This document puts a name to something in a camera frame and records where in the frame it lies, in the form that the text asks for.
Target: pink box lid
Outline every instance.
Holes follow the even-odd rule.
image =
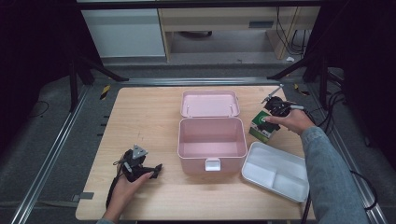
[[[184,118],[220,118],[239,115],[233,91],[185,91],[180,113]]]

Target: person's left hand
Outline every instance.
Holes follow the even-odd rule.
[[[152,175],[153,172],[144,174],[132,183],[128,181],[125,175],[121,175],[113,189],[110,204],[103,214],[103,218],[118,223],[122,211],[128,206],[134,194]]]

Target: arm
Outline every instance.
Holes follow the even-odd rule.
[[[268,117],[299,134],[315,216],[319,223],[368,223],[361,197],[349,169],[326,134],[303,111],[285,118]]]
[[[153,173],[144,174],[132,183],[128,181],[125,175],[120,176],[113,190],[110,204],[103,217],[96,224],[118,223],[123,210],[131,202],[134,194],[152,175]]]

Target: gray sleeve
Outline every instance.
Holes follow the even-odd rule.
[[[99,220],[96,222],[96,224],[114,224],[114,222],[112,222],[112,221],[110,221],[110,220],[107,220],[107,219],[104,219],[104,218],[101,218],[101,219],[99,219]]]
[[[352,174],[319,127],[301,135],[318,223],[369,223]]]

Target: hand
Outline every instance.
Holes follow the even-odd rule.
[[[301,135],[306,129],[315,126],[305,112],[299,109],[292,109],[285,118],[268,116],[265,121],[281,124],[298,135]]]
[[[131,202],[134,194],[152,175],[153,172],[141,175],[132,183],[128,181],[125,175],[120,176],[103,218],[118,223],[123,210]]]

